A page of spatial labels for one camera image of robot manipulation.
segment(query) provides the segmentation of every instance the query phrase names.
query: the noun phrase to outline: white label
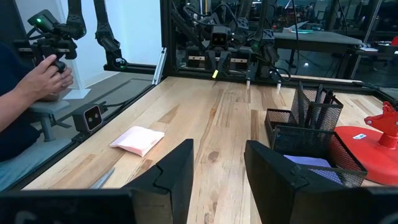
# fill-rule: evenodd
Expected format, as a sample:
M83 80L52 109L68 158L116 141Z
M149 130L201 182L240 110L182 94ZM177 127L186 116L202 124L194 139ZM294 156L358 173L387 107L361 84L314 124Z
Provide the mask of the white label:
M357 136L354 136L353 139L362 139L362 138L365 138L365 137L366 137L365 134L359 134Z

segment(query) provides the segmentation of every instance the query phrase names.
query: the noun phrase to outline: pen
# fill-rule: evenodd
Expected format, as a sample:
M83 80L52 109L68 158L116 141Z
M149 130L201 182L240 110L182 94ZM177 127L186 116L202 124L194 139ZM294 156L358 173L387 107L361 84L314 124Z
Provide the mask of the pen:
M113 174L115 168L113 167L111 170L109 170L104 176L99 178L91 187L90 189L100 189L102 186L106 183L106 181L111 177Z
M319 85L318 90L317 90L317 95L315 96L315 103L320 103L321 99L322 99L322 90L323 90L323 86L322 84ZM317 123L317 115L318 115L318 110L319 107L316 106L312 109L312 119L311 119L311 127L312 129L315 128L315 124Z
M329 90L326 93L325 99L323 100L323 107L321 109L321 112L319 113L319 117L315 126L315 129L320 129L322 127L322 123L325 120L326 117L326 112L328 111L328 107L326 104L330 104L333 100L333 90Z
M303 83L300 81L298 84L298 124L301 128L304 128L304 90L303 90Z

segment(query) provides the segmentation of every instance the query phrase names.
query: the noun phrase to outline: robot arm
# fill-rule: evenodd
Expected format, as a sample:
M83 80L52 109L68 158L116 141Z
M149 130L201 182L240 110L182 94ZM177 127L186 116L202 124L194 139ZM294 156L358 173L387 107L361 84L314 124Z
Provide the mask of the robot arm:
M104 0L94 0L98 27L95 37L105 49L107 62L115 70L121 70L127 64L121 56L120 43L113 37L109 26ZM81 13L81 0L68 0L68 17L64 24L59 23L48 10L43 10L32 16L28 22L34 28L28 32L29 40L15 40L14 45L22 57L33 58L38 65L45 57L56 54L57 58L65 56L66 59L77 57L77 45L73 40L78 40L86 35L86 25ZM40 33L30 37L35 31ZM62 72L65 64L56 60L54 65Z

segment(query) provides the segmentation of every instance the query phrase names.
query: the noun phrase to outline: wooden tabletop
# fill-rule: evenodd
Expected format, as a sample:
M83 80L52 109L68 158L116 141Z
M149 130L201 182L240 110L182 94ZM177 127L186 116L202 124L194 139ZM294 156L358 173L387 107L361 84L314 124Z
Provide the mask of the wooden tabletop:
M168 77L78 146L26 189L85 189L110 168L105 188L119 188L193 138L195 174L188 223L259 223L244 166L248 139L268 145L268 108L289 110L295 90ZM373 96L337 93L344 104L338 125L369 128L363 119L382 113ZM109 144L131 126L163 131L145 157Z

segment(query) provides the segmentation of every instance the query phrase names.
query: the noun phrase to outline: yellow tape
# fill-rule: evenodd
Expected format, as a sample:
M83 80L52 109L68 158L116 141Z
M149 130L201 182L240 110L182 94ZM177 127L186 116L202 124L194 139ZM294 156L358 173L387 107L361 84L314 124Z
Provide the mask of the yellow tape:
M213 78L216 78L217 75L218 75L218 70L215 70L212 77L213 77Z

